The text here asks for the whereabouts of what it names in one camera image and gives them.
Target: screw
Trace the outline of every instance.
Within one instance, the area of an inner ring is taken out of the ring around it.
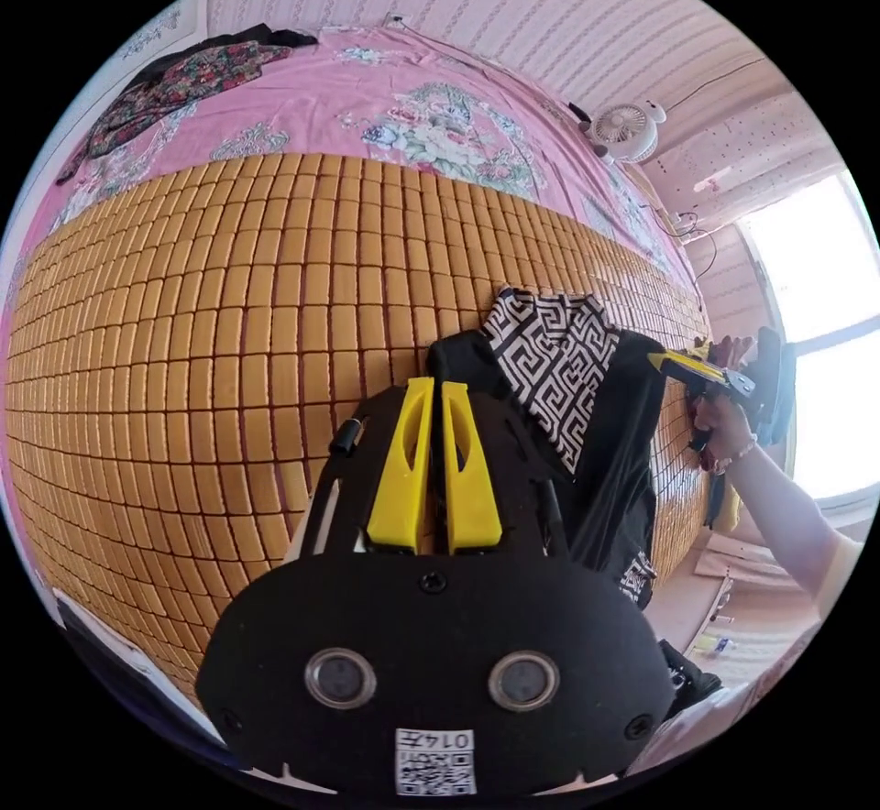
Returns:
[[[241,733],[243,726],[241,724],[241,720],[234,712],[230,712],[230,710],[224,709],[220,713],[220,718],[223,720],[223,724],[227,730],[231,730],[234,734]]]
[[[446,590],[446,576],[439,572],[429,572],[419,578],[419,587],[425,593],[443,593]]]
[[[623,736],[627,739],[641,739],[648,733],[653,724],[654,719],[651,716],[636,716],[626,728],[623,729]]]

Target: window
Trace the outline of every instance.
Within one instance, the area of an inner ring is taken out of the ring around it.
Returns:
[[[795,480],[817,500],[880,486],[880,249],[849,172],[741,224],[797,350]]]

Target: striped wallpaper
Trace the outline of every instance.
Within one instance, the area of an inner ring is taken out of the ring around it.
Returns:
[[[788,88],[761,50],[699,0],[208,0],[208,30],[377,24],[389,12],[588,112],[651,98],[670,114],[659,153]]]

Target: sticker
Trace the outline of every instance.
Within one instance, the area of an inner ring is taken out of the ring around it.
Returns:
[[[472,730],[395,733],[397,794],[442,797],[476,794]]]

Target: electric fan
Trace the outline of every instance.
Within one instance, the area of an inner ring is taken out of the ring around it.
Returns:
[[[666,120],[666,111],[654,102],[640,104],[616,104],[581,123],[596,153],[611,164],[641,162],[657,147],[657,124]]]

